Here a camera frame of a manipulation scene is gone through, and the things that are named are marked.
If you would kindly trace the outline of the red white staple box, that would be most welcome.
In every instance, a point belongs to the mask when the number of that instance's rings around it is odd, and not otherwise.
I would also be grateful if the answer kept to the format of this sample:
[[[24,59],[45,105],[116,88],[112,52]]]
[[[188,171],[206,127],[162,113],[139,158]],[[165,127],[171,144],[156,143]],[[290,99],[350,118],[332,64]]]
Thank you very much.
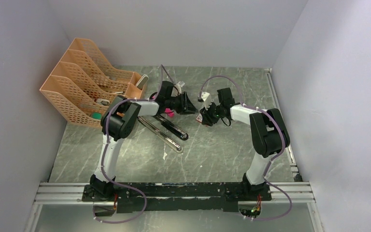
[[[196,117],[196,120],[201,123],[202,122],[202,115],[201,114],[198,114],[198,116]]]

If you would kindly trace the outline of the pink plastic staple remover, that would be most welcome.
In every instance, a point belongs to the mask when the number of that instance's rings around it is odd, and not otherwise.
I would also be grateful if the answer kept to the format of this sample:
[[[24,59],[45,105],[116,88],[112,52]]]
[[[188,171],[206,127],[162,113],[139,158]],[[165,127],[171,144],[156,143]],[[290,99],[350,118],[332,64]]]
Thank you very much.
[[[164,114],[166,114],[168,117],[174,117],[175,111],[169,108],[166,108],[164,111]]]

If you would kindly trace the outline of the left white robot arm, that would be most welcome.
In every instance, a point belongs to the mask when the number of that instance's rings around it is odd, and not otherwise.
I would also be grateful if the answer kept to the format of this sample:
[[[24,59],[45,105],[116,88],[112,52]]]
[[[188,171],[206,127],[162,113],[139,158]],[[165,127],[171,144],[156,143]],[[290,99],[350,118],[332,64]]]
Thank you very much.
[[[102,153],[95,172],[92,174],[89,187],[94,196],[108,201],[114,196],[116,163],[124,139],[132,132],[138,117],[159,116],[170,109],[180,115],[197,113],[197,108],[186,92],[172,95],[175,85],[163,81],[159,91],[148,99],[129,99],[117,95],[100,120],[103,133]]]

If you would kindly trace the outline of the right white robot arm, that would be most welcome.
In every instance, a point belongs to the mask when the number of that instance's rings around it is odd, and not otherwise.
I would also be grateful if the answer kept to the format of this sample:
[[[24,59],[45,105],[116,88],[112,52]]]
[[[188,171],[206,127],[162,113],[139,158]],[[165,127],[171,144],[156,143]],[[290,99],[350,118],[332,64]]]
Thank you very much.
[[[255,154],[243,175],[241,193],[245,199],[253,200],[267,185],[265,176],[271,163],[289,146],[289,134],[278,109],[252,109],[244,103],[236,103],[230,88],[220,89],[217,94],[219,104],[212,101],[210,93],[200,93],[198,100],[203,103],[200,122],[205,126],[213,126],[227,119],[250,127]]]

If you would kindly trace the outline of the black stapler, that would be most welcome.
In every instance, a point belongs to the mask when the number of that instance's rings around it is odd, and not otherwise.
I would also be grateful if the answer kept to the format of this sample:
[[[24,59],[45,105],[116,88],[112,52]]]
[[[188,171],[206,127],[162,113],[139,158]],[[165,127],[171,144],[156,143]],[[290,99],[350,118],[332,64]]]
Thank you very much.
[[[189,136],[185,130],[181,129],[180,127],[173,124],[168,119],[164,118],[161,115],[153,116],[163,128],[165,128],[168,132],[175,135],[182,141],[186,141]],[[166,145],[168,145],[172,150],[177,153],[182,153],[184,150],[183,147],[177,143],[174,139],[172,139],[167,133],[160,130],[157,126],[152,124],[149,120],[147,120],[144,116],[137,117],[138,122],[140,122],[143,126],[148,128],[152,133],[154,133],[159,139],[161,139]]]

